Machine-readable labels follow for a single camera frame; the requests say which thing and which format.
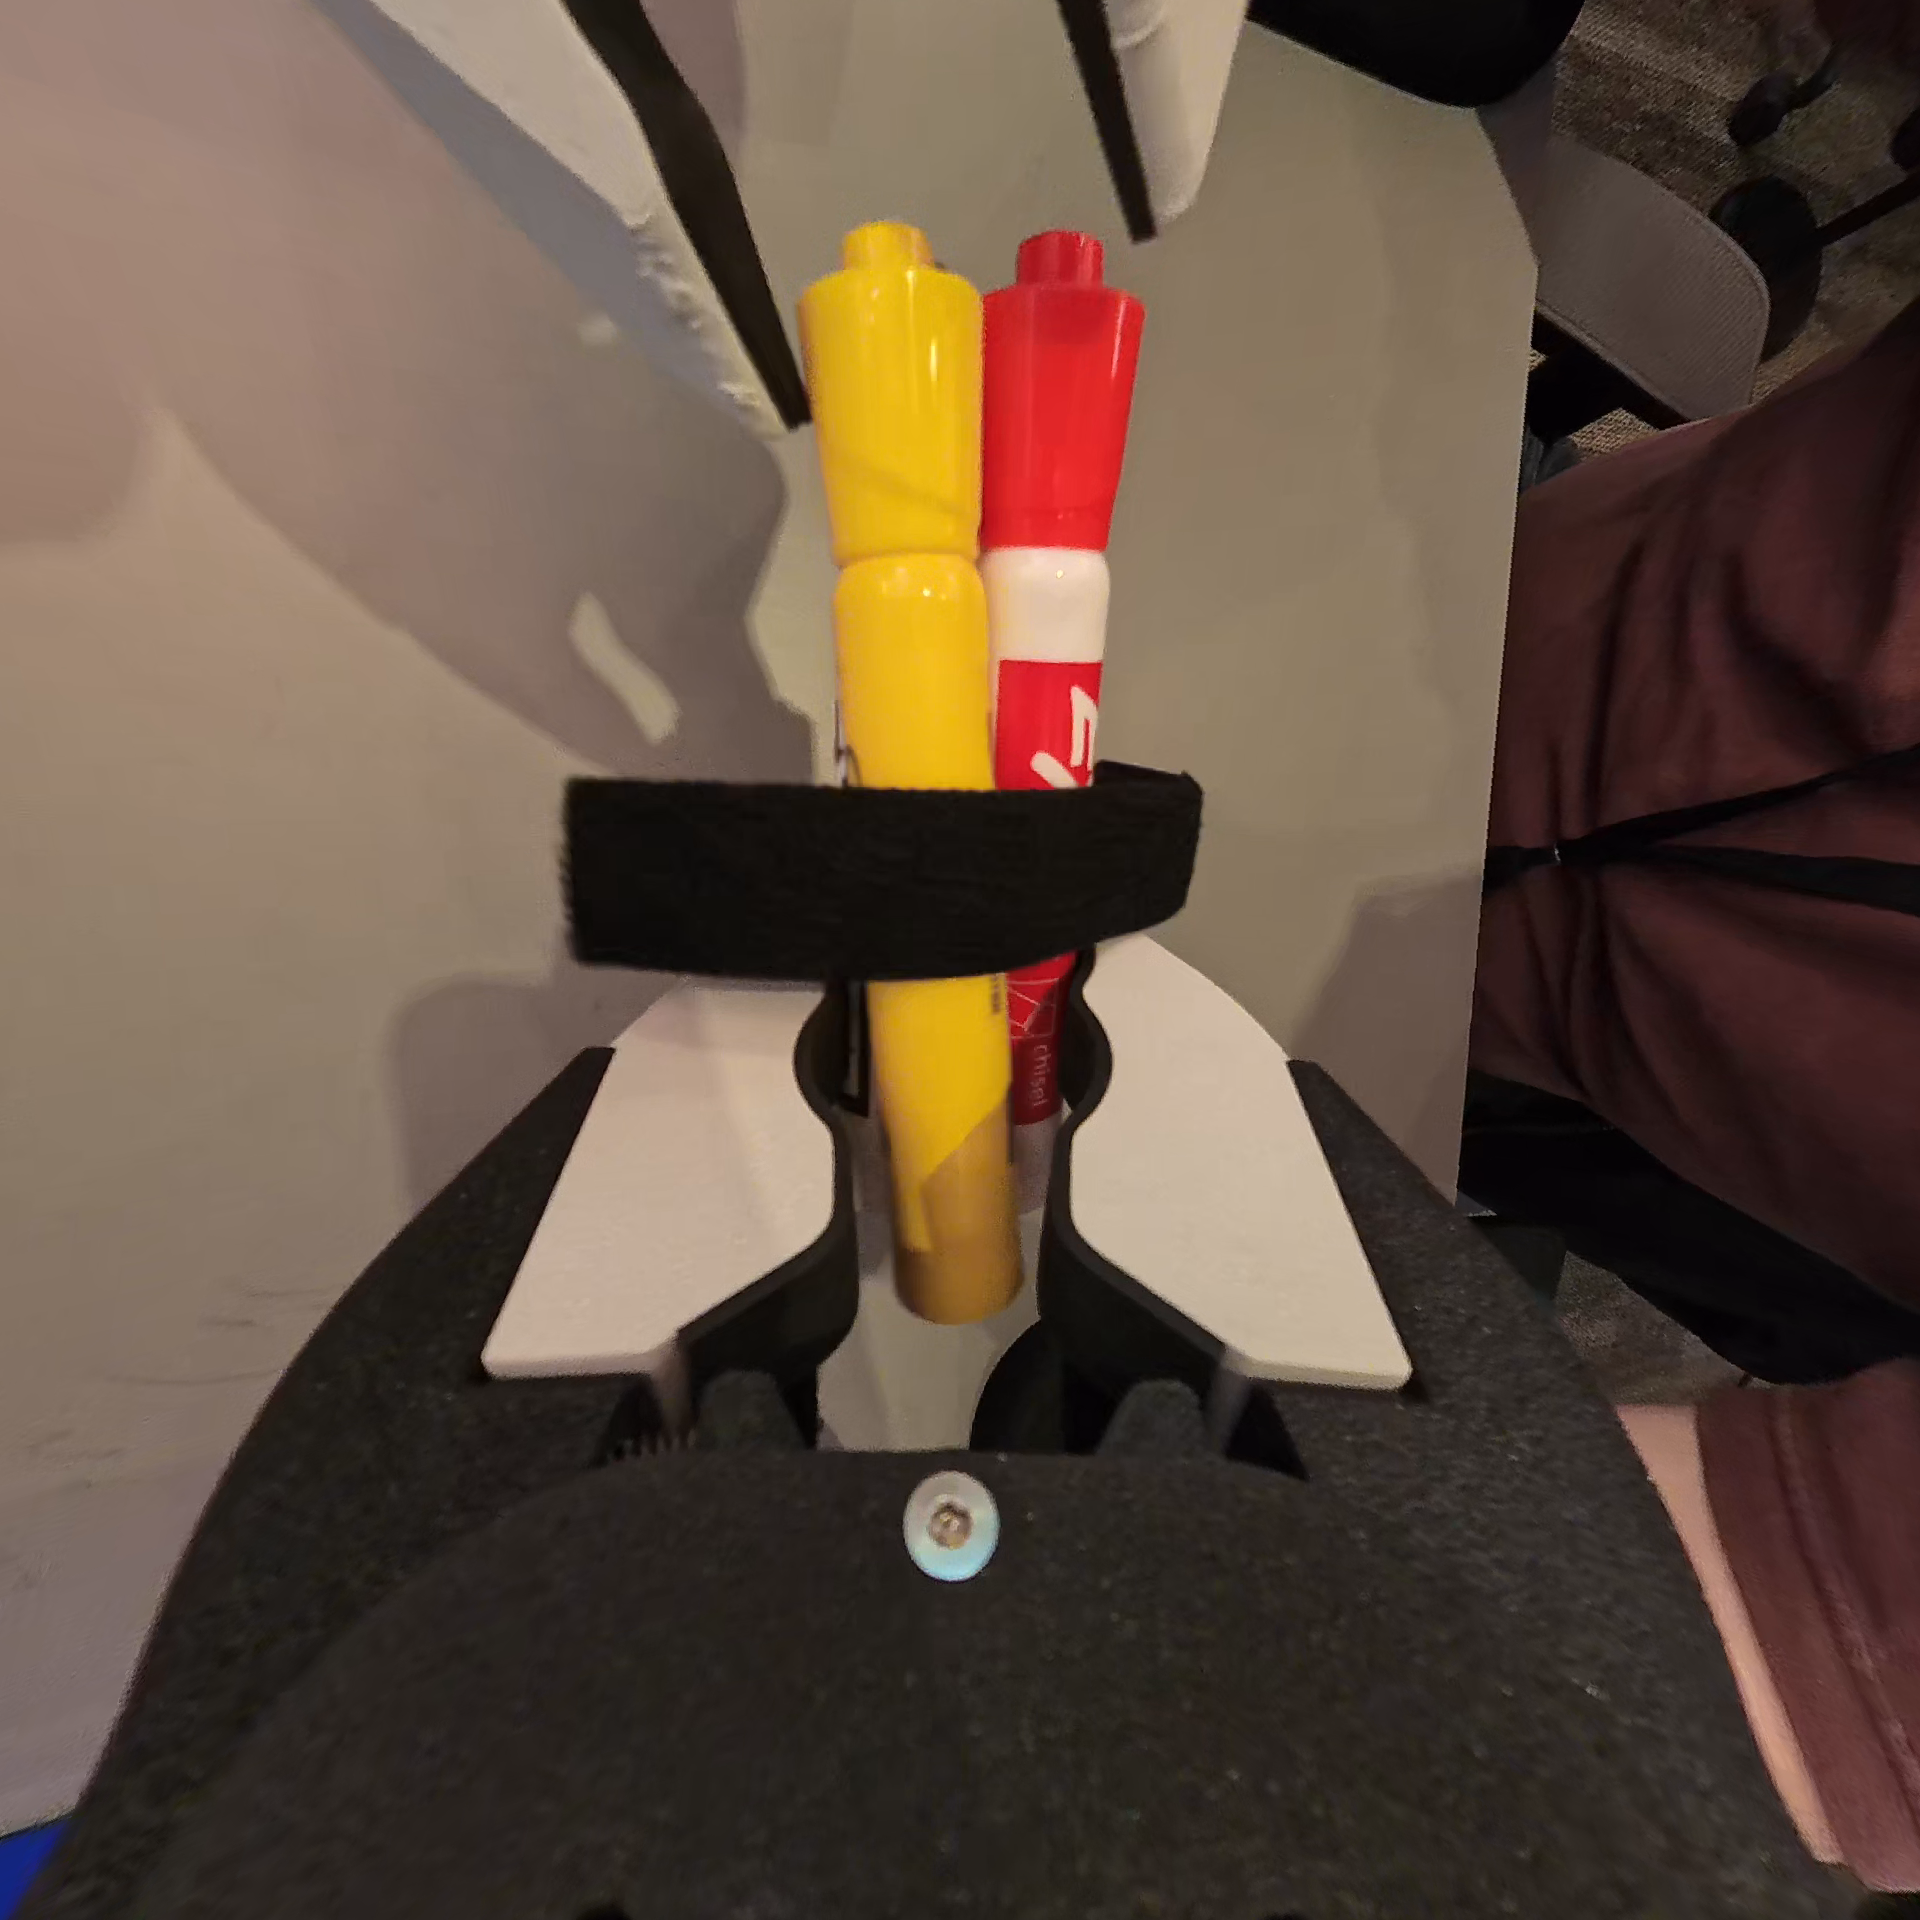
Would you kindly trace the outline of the yellow marker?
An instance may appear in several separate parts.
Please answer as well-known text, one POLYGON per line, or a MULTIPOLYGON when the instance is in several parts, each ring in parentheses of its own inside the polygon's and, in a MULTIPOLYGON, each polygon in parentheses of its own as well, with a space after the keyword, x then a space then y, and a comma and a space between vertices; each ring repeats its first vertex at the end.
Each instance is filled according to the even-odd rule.
MULTIPOLYGON (((802 372, 835 562, 835 746, 860 798, 993 791, 981 516, 978 291, 920 227, 861 224, 801 299, 802 372)), ((1000 971, 966 964, 957 905, 884 903, 865 961, 872 1090, 892 1177, 896 1294, 938 1329, 1022 1288, 1012 1052, 1000 971)))

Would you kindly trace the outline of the red marker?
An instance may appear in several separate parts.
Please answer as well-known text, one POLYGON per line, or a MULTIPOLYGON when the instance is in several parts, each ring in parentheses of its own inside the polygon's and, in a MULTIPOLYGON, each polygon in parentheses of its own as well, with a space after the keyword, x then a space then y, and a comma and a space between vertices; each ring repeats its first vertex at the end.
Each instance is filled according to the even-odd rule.
POLYGON ((1000 791, 1078 788, 1098 768, 1109 540, 1145 308, 1085 232, 1022 240, 984 299, 978 575, 1000 791))

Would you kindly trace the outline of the grey office chair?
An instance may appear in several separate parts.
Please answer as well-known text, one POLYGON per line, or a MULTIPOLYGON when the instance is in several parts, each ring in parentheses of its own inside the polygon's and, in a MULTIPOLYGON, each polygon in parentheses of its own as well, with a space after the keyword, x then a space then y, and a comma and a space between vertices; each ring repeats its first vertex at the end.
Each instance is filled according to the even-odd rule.
POLYGON ((1597 3, 1557 57, 1528 426, 1723 417, 1917 291, 1916 3, 1597 3))

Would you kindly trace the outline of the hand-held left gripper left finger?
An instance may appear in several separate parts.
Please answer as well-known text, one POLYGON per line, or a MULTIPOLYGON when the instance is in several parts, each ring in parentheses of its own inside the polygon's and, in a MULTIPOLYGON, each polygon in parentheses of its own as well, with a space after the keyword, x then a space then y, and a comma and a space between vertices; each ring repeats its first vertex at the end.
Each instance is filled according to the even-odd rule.
POLYGON ((734 1307, 826 1260, 858 1291, 856 1188, 833 1097, 802 1043, 835 1057, 818 988, 683 982, 612 1044, 509 1283, 483 1368, 493 1382, 691 1375, 734 1307))

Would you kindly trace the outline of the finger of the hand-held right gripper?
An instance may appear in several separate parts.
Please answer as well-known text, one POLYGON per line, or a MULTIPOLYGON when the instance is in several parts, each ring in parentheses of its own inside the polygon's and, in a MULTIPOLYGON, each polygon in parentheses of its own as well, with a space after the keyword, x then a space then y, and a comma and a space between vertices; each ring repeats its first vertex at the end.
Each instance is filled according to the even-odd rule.
POLYGON ((1124 232, 1153 243, 1209 170, 1244 3, 1058 3, 1124 232))
POLYGON ((810 423, 737 160, 729 3, 325 3, 413 120, 650 362, 763 442, 810 423))

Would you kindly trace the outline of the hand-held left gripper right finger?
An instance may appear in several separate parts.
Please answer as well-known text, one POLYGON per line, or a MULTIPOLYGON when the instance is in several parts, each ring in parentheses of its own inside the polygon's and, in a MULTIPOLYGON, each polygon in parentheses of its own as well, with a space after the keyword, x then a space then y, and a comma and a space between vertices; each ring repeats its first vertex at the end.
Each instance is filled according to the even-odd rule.
POLYGON ((1109 1066, 1066 1096, 1066 1227, 1240 1377, 1401 1390, 1409 1353, 1285 1047, 1145 935, 1098 948, 1084 1007, 1109 1066))

